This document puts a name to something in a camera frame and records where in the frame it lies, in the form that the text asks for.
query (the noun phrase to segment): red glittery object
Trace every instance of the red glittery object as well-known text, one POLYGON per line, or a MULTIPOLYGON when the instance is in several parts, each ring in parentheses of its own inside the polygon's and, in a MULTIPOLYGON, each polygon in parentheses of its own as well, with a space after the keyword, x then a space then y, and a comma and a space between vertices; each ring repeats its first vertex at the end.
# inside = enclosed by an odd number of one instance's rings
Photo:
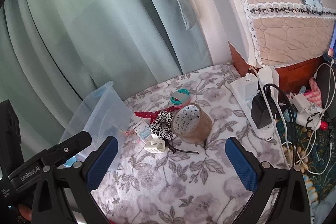
POLYGON ((156 112, 141 112, 141 111, 135 111, 134 112, 134 115, 135 116, 138 116, 138 117, 141 117, 141 118, 149 118, 151 119, 151 122, 150 123, 153 123, 155 122, 156 118, 158 117, 159 113, 164 110, 166 112, 173 112, 176 108, 174 106, 171 106, 171 107, 168 107, 168 108, 165 108, 165 109, 160 109, 156 112))

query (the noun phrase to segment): blue gripper pad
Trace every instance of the blue gripper pad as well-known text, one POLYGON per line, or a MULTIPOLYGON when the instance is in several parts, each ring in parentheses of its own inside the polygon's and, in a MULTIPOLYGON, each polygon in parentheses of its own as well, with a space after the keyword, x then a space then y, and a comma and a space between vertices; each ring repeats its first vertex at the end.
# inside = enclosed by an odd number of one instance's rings
POLYGON ((110 167, 112 161, 114 160, 116 154, 118 153, 118 141, 114 137, 108 137, 105 142, 100 146, 100 148, 95 152, 100 152, 97 159, 92 163, 91 167, 86 173, 86 188, 89 191, 95 190, 100 185, 102 179, 104 178, 108 168, 110 167), (100 152, 100 148, 105 145, 109 139, 111 139, 108 144, 100 152))
POLYGON ((226 140, 225 153, 233 165, 245 189, 254 193, 258 188, 257 173, 253 170, 252 166, 231 139, 226 140))

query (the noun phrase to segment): black power adapter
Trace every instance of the black power adapter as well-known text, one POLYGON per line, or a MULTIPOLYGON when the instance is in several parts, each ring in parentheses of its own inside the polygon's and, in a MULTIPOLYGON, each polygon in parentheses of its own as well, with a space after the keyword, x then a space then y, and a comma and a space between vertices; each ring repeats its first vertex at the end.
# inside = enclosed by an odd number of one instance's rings
POLYGON ((271 108, 273 117, 270 117, 269 115, 266 102, 261 92, 258 95, 254 96, 252 99, 251 117, 255 125, 257 126, 257 129, 263 128, 272 123, 272 119, 274 118, 277 111, 277 106, 271 98, 270 93, 270 89, 265 91, 267 102, 269 104, 269 107, 271 108))

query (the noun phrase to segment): screw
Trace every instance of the screw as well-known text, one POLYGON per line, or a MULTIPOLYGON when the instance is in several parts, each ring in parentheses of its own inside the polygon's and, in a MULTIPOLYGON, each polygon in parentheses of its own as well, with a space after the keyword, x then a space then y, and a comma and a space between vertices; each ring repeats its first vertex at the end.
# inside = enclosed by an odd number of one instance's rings
POLYGON ((262 164, 261 164, 262 167, 264 167, 265 169, 268 169, 271 167, 270 163, 269 162, 266 162, 264 161, 262 164))
POLYGON ((50 170, 50 166, 46 165, 45 167, 43 167, 43 172, 48 172, 50 170))
POLYGON ((294 170, 297 171, 297 172, 301 171, 301 168, 300 168, 298 165, 294 165, 293 168, 294 168, 294 170))
POLYGON ((74 168, 80 168, 82 166, 82 162, 81 161, 76 161, 72 166, 74 168))

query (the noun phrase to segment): wooden panel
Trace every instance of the wooden panel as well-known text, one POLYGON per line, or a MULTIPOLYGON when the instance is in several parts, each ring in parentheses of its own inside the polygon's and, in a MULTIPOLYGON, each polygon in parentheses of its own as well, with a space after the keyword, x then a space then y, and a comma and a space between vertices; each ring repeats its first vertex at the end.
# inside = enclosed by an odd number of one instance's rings
MULTIPOLYGON (((230 43, 229 48, 231 51, 233 65, 242 77, 245 76, 248 68, 252 66, 245 62, 245 60, 230 43)), ((323 62, 323 57, 317 57, 295 65, 277 68, 276 71, 280 77, 280 89, 286 93, 297 93, 303 85, 310 88, 308 81, 314 75, 318 66, 323 62)))

